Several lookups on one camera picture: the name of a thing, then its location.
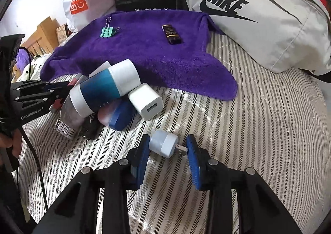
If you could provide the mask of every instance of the hand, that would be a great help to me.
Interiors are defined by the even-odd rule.
[[[10,138],[2,133],[0,133],[0,147],[9,148],[13,147],[13,156],[19,158],[22,151],[22,135],[18,129],[13,132],[13,138]]]

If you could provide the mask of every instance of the purple fabric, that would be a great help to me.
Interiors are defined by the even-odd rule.
[[[16,67],[19,68],[22,73],[25,66],[30,63],[29,55],[24,49],[19,49],[19,52],[16,56]]]
[[[63,47],[55,49],[40,77],[50,81],[65,74],[90,74],[103,62],[129,58],[141,83],[181,89],[220,100],[232,100],[237,83],[222,63],[206,53],[209,15],[181,10],[116,12],[110,26],[120,27],[111,38],[100,38],[107,16],[92,21]],[[171,24],[183,43],[170,45],[162,25]]]

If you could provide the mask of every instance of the nike logo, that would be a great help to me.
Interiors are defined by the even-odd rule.
[[[225,11],[209,8],[206,5],[206,1],[210,2],[213,5],[218,6],[221,9],[224,8]],[[242,4],[244,4],[244,5],[248,4],[248,1],[246,1],[246,0],[202,0],[200,3],[200,10],[201,10],[201,12],[207,13],[209,15],[228,16],[228,17],[234,17],[234,18],[239,18],[239,19],[243,19],[243,20],[256,22],[249,18],[238,15],[238,13],[235,10],[241,9],[243,7]]]

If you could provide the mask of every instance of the metal rivet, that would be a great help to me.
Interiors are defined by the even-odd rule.
[[[122,158],[122,159],[119,160],[119,164],[120,164],[121,166],[125,166],[125,165],[127,165],[128,163],[129,163],[129,161],[128,161],[126,158]]]
[[[82,174],[87,174],[90,172],[90,170],[91,169],[89,167],[84,167],[84,168],[82,168],[81,172],[82,172]]]
[[[208,160],[208,164],[212,166],[216,166],[218,164],[218,161],[216,159],[211,158]]]
[[[253,169],[253,168],[247,168],[247,169],[246,169],[246,172],[247,172],[247,174],[249,174],[249,175],[254,175],[254,174],[256,173],[255,169]]]

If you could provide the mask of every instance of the striped bedspread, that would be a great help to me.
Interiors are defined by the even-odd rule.
[[[230,168],[255,168],[284,203],[303,234],[313,233],[330,209],[331,144],[322,93],[309,76],[291,69],[273,74],[259,66],[227,36],[211,34],[208,52],[238,82],[231,102],[157,87],[164,110],[152,121],[136,115],[123,132],[104,128],[98,139],[69,141],[54,130],[58,114],[49,113],[25,126],[38,154],[48,205],[84,166],[106,168],[139,144],[142,134],[156,129],[185,137]],[[56,81],[69,80],[63,76]],[[37,167],[23,143],[20,156],[21,196],[38,222],[46,212]],[[144,183],[127,192],[131,233],[204,233],[209,192],[192,185],[185,157],[161,158],[151,152]],[[233,191],[233,233],[238,232]],[[103,191],[98,233],[102,232]]]

